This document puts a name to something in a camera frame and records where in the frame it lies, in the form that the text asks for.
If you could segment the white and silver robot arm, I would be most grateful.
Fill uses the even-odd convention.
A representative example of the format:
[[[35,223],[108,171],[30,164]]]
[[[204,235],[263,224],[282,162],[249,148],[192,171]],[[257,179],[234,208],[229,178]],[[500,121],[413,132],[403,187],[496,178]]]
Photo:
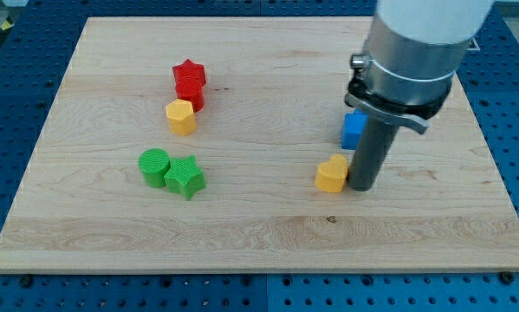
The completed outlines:
[[[368,117],[424,133],[493,3],[379,0],[345,102]]]

